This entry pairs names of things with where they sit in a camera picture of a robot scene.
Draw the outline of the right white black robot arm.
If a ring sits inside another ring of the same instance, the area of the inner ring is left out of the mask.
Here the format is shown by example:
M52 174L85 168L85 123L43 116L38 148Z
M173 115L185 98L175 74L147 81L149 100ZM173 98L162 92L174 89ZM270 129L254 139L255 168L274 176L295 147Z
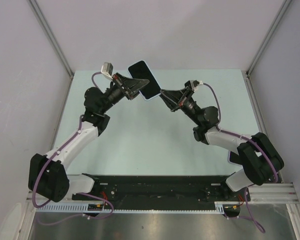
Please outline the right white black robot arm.
M262 132L245 135L220 128L220 106L199 107L193 99L202 84L202 81L189 80L180 90L161 89L160 98L171 112L181 110L196 124L193 128L196 141L221 147L237 156L242 169L226 178L220 188L221 196L232 201L243 188L261 186L269 180L277 183L284 161L267 135Z

